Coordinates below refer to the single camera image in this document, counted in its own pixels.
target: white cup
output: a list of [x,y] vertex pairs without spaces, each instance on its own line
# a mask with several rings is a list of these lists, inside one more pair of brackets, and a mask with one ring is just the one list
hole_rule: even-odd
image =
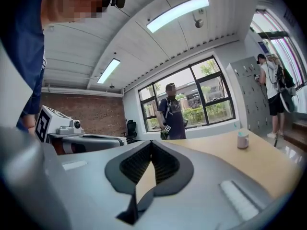
[[248,147],[248,134],[244,134],[243,132],[238,132],[237,138],[237,147],[239,149],[246,149]]

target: white wall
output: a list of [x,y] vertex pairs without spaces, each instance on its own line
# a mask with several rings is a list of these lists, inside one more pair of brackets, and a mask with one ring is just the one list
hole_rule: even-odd
[[234,103],[236,119],[219,123],[216,125],[188,129],[186,131],[187,138],[198,138],[198,137],[217,135],[240,128],[240,123],[238,119],[239,110],[236,104],[236,95],[233,91],[232,83],[230,82],[228,74],[225,69],[228,66],[228,64],[231,62],[235,62],[250,56],[257,57],[259,53],[263,53],[257,41],[261,41],[259,35],[249,30],[244,41],[229,43],[202,52],[200,54],[197,54],[187,60],[175,64],[174,66],[166,69],[165,71],[159,73],[158,75],[151,77],[148,81],[144,82],[138,87],[125,93],[125,96],[123,98],[125,116],[127,120],[133,119],[137,123],[136,131],[138,133],[138,139],[144,139],[144,140],[160,139],[160,132],[146,132],[145,130],[138,90],[146,87],[151,82],[157,81],[160,78],[187,66],[188,64],[192,64],[199,60],[208,58],[212,55],[215,57],[217,63],[221,67],[226,82],[229,86],[230,94],[232,96]]

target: chair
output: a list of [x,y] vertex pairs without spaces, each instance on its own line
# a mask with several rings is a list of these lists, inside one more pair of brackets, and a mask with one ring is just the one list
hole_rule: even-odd
[[124,134],[124,137],[127,139],[127,144],[137,141],[135,138],[137,137],[138,133],[136,133],[135,129],[136,122],[134,122],[133,120],[128,120],[126,127],[127,135],[126,132],[122,132],[122,134]]

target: black window frame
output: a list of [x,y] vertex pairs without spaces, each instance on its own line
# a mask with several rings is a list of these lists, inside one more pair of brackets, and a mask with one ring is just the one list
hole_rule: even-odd
[[[218,67],[218,69],[219,69],[219,71],[218,71],[218,72],[215,72],[215,73],[213,73],[213,74],[207,75],[207,76],[205,76],[205,77],[196,79],[195,74],[194,74],[194,71],[192,70],[192,67],[195,66],[195,65],[198,65],[198,64],[200,64],[200,63],[202,63],[202,62],[205,62],[205,61],[207,61],[207,60],[210,60],[210,59],[213,59],[213,60],[215,61],[216,65],[217,65],[217,67]],[[140,98],[140,102],[141,102],[142,114],[143,114],[143,121],[144,121],[144,124],[145,124],[146,132],[156,132],[156,131],[157,131],[157,130],[151,130],[151,131],[148,130],[148,126],[147,126],[147,122],[146,122],[146,121],[149,120],[149,119],[157,118],[157,116],[155,115],[155,116],[146,117],[146,115],[145,115],[145,110],[144,110],[144,104],[145,104],[145,103],[148,103],[148,102],[151,102],[151,101],[153,101],[153,100],[155,100],[157,109],[158,109],[158,107],[159,107],[158,96],[157,96],[157,94],[156,94],[155,84],[158,83],[159,81],[163,80],[163,79],[166,79],[166,78],[168,78],[168,77],[170,77],[170,76],[172,76],[172,75],[174,75],[174,74],[176,74],[176,73],[178,73],[178,72],[184,71],[184,70],[186,70],[186,69],[190,69],[190,71],[191,71],[191,73],[192,73],[192,76],[193,76],[193,78],[194,78],[195,84],[196,84],[196,86],[197,86],[197,90],[198,90],[199,95],[200,95],[201,105],[202,105],[203,111],[204,111],[204,116],[205,116],[204,122],[206,122],[205,124],[197,124],[197,125],[188,126],[188,127],[186,127],[186,129],[196,128],[196,127],[202,127],[202,126],[210,126],[210,125],[214,125],[214,124],[226,122],[226,121],[229,121],[229,120],[232,120],[232,119],[235,119],[235,118],[236,118],[233,100],[232,100],[232,98],[231,98],[230,90],[229,90],[228,84],[227,84],[227,82],[226,82],[226,79],[225,79],[225,77],[224,77],[224,75],[223,75],[223,73],[222,73],[222,70],[221,70],[219,64],[218,64],[217,61],[215,60],[214,56],[211,56],[211,57],[208,57],[208,58],[199,60],[199,61],[197,61],[197,62],[194,62],[193,64],[187,65],[186,67],[183,67],[183,68],[181,68],[181,69],[179,69],[179,70],[177,70],[177,71],[174,71],[174,72],[172,72],[172,73],[170,73],[170,74],[168,74],[168,75],[166,75],[166,76],[160,78],[159,80],[157,80],[157,81],[155,81],[155,82],[152,82],[152,83],[148,84],[148,85],[145,86],[144,88],[138,90],[138,91],[139,91],[139,98]],[[211,79],[214,79],[214,78],[218,78],[218,77],[220,77],[220,78],[222,79],[222,82],[223,82],[223,84],[224,84],[224,86],[225,86],[225,90],[226,90],[228,96],[227,96],[227,97],[224,97],[224,98],[219,98],[219,99],[214,100],[214,101],[206,102],[206,101],[205,101],[205,98],[204,98],[204,96],[203,96],[203,93],[202,93],[201,85],[200,85],[200,84],[201,84],[202,82],[205,82],[205,81],[208,81],[208,80],[211,80]],[[154,95],[153,95],[152,97],[150,97],[150,98],[147,98],[147,99],[145,99],[145,100],[142,100],[142,99],[141,99],[141,91],[144,90],[144,89],[146,89],[146,88],[148,88],[148,87],[150,87],[150,86],[153,87],[153,93],[154,93]],[[228,118],[228,119],[225,119],[225,120],[221,120],[221,121],[217,121],[217,122],[212,122],[212,123],[210,123],[210,122],[209,122],[209,118],[208,118],[208,114],[207,114],[206,107],[211,106],[211,105],[214,105],[214,104],[218,104],[218,103],[221,103],[221,102],[227,102],[227,101],[230,102],[232,117],[231,117],[231,118]]]
[[[276,19],[268,11],[266,11],[266,10],[256,10],[256,13],[259,13],[259,14],[262,14],[262,15],[267,14],[268,16],[271,17],[271,19],[274,21],[274,23],[276,23],[282,30],[284,30],[284,28],[276,21]],[[300,88],[302,88],[303,86],[305,86],[306,83],[307,83],[307,72],[305,70],[303,60],[302,60],[300,54],[298,53],[297,48],[293,44],[290,35],[286,31],[264,32],[262,30],[262,28],[255,21],[252,21],[252,22],[257,26],[257,28],[259,30],[262,31],[262,32],[258,33],[258,35],[262,38],[262,40],[268,40],[270,42],[271,40],[274,40],[274,39],[283,39],[283,38],[288,39],[289,43],[287,43],[287,44],[290,44],[290,46],[291,46],[289,48],[290,48],[291,53],[294,56],[294,60],[296,61],[297,66],[298,66],[298,73],[299,73],[300,80],[302,82],[301,84],[296,86],[295,90],[297,91]],[[275,49],[275,51],[277,52],[277,56],[279,57],[282,64],[284,64],[282,58],[278,54],[278,50]]]

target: blue shirt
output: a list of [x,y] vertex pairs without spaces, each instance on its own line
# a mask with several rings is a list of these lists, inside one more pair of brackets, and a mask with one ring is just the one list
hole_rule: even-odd
[[42,0],[14,0],[14,2],[15,6],[8,18],[3,18],[6,24],[1,40],[12,63],[33,90],[17,123],[19,129],[27,132],[21,118],[27,114],[39,113],[46,66],[41,23]]
[[158,107],[158,111],[163,112],[166,125],[171,127],[168,132],[169,138],[185,139],[186,132],[179,102],[177,100],[163,99]]

